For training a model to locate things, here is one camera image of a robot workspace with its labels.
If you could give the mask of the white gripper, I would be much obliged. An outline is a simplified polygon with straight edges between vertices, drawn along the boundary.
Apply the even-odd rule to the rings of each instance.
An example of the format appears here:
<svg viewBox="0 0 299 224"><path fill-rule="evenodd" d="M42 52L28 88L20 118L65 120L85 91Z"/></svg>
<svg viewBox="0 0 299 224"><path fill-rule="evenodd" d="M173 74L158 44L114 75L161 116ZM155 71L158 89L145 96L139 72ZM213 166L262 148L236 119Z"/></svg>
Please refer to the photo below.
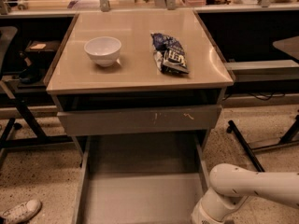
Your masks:
<svg viewBox="0 0 299 224"><path fill-rule="evenodd" d="M224 224L230 210L219 202L200 200L191 213L192 224Z"/></svg>

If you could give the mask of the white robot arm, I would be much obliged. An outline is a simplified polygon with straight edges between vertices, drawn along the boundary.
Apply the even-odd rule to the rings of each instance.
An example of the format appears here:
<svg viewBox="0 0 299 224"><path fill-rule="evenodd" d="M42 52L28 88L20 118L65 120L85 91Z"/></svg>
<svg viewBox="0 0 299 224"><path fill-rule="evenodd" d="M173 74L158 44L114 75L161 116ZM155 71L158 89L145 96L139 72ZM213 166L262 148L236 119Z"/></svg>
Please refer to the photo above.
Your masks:
<svg viewBox="0 0 299 224"><path fill-rule="evenodd" d="M209 173L209 187L194 207L192 224L224 224L249 197L259 197L292 208L299 207L299 174L253 172L222 163Z"/></svg>

